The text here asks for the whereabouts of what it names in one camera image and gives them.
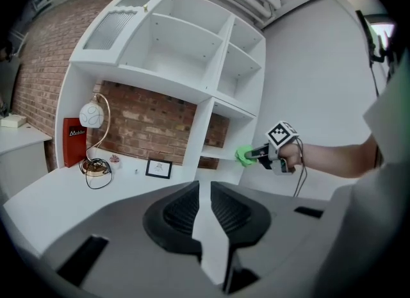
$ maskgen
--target brick wall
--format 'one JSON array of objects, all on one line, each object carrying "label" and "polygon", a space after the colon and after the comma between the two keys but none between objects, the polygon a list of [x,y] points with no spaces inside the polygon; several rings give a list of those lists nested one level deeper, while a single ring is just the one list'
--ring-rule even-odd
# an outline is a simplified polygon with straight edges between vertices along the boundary
[{"label": "brick wall", "polygon": [[[62,81],[78,40],[112,0],[72,0],[37,18],[29,29],[15,84],[13,111],[54,137],[54,120]],[[196,106],[162,94],[105,81],[96,90],[106,94],[112,126],[102,147],[137,156],[182,163]],[[227,119],[213,115],[205,144],[222,147]],[[89,141],[105,127],[90,132]],[[45,144],[47,166],[56,168],[54,140]],[[201,167],[215,168],[217,160],[203,158]]]}]

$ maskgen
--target forearm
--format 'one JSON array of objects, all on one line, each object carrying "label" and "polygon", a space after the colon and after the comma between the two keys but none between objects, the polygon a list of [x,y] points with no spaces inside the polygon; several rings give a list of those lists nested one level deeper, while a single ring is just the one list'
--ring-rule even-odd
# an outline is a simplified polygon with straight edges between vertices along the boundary
[{"label": "forearm", "polygon": [[343,178],[358,178],[372,168],[362,145],[322,147],[304,144],[303,156],[306,167]]}]

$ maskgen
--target lamp shade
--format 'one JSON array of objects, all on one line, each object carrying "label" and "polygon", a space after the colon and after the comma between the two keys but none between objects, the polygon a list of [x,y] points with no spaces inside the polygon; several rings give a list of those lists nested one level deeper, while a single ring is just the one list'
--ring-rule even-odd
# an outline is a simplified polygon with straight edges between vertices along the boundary
[{"label": "lamp shade", "polygon": [[89,102],[81,108],[79,121],[88,128],[100,128],[104,121],[104,110],[95,102]]}]

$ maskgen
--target framed picture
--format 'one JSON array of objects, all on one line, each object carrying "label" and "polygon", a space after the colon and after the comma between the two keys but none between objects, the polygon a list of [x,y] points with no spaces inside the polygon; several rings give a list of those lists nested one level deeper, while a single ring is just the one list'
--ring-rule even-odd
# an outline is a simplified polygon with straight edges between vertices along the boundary
[{"label": "framed picture", "polygon": [[152,176],[154,178],[166,178],[171,177],[172,161],[148,159],[146,176]]}]

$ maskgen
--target table lamp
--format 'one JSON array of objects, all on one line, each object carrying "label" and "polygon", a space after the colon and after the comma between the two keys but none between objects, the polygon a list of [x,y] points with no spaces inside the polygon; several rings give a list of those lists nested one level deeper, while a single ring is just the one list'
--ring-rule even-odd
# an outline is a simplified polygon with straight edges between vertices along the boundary
[{"label": "table lamp", "polygon": [[107,98],[100,93],[96,93],[93,99],[84,105],[79,112],[79,121],[83,127],[87,128],[100,128],[104,122],[104,110],[98,104],[98,97],[102,97],[107,104],[108,108],[108,125],[104,136],[96,144],[92,145],[86,150],[86,160],[81,164],[81,171],[89,176],[97,177],[108,174],[111,172],[110,166],[106,160],[100,158],[90,159],[88,156],[88,150],[93,147],[99,147],[101,142],[106,138],[110,129],[111,123],[111,110],[108,104]]}]

